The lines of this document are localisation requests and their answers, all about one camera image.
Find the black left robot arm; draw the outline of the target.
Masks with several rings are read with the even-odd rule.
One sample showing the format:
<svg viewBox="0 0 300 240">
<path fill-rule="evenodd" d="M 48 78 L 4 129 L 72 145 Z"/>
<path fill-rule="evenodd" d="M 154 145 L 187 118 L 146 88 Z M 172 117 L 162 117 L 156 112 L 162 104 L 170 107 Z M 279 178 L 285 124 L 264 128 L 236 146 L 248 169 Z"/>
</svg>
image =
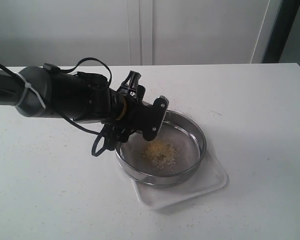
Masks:
<svg viewBox="0 0 300 240">
<path fill-rule="evenodd" d="M 131 71 L 117 90 L 98 73 L 28 66 L 8 74 L 0 70 L 0 105 L 13 106 L 29 118 L 68 118 L 75 123 L 101 123 L 108 143 L 127 142 L 134 132 L 153 140 L 164 120 L 169 101 L 160 96 L 144 103 L 139 73 Z"/>
</svg>

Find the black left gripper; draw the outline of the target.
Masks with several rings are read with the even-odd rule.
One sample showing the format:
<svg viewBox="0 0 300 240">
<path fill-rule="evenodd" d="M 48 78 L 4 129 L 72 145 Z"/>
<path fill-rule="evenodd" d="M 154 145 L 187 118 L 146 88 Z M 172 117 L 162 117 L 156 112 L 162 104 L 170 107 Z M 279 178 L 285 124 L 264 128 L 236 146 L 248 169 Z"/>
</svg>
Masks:
<svg viewBox="0 0 300 240">
<path fill-rule="evenodd" d="M 99 91 L 105 143 L 125 143 L 130 135 L 141 131 L 146 141 L 158 135 L 168 109 L 168 99 L 161 95 L 152 105 L 142 103 L 145 87 L 139 84 L 141 74 L 130 71 L 117 91 L 103 88 Z"/>
</svg>

